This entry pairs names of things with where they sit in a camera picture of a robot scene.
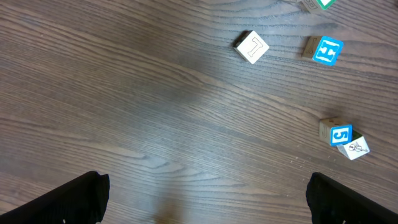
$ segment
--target cube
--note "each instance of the cube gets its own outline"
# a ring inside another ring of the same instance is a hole
[[[336,0],[303,0],[304,6],[311,13],[327,10]]]
[[[353,126],[340,118],[321,119],[319,137],[331,146],[348,144],[353,138]]]
[[[363,156],[371,151],[366,143],[365,137],[357,131],[354,131],[353,141],[349,142],[348,144],[339,145],[337,148],[341,153],[351,160]]]
[[[256,33],[248,31],[247,34],[235,45],[235,50],[248,62],[254,64],[269,49],[269,46]]]
[[[333,66],[335,65],[344,43],[326,36],[310,37],[304,49],[303,57],[316,62]]]

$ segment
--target blue block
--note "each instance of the blue block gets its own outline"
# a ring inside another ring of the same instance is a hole
[[[344,43],[342,41],[323,36],[312,59],[316,62],[333,66],[341,50],[343,50],[343,46]]]
[[[330,129],[330,145],[348,144],[353,140],[353,126],[351,124],[337,126]]]

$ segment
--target toy block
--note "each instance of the toy block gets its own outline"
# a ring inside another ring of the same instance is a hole
[[[337,148],[344,154],[344,156],[351,160],[363,156],[371,151],[366,143],[365,137],[357,131],[354,131],[353,133],[353,141],[348,144],[338,145]]]
[[[333,66],[343,47],[344,43],[340,40],[326,36],[310,37],[302,56],[325,65]]]
[[[331,146],[348,144],[353,138],[353,126],[340,118],[321,119],[319,137]]]
[[[322,12],[327,10],[336,0],[303,0],[304,6],[311,13]]]
[[[269,46],[256,33],[248,31],[247,34],[235,45],[235,50],[248,62],[254,64],[269,49]]]

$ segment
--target wood grain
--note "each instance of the wood grain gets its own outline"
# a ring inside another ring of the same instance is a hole
[[[104,223],[310,223],[312,172],[398,212],[397,21],[393,0],[3,0],[0,212],[88,170]],[[255,65],[231,47],[251,29]],[[300,59],[311,35],[345,42],[336,66]],[[336,115],[370,154],[318,139]]]

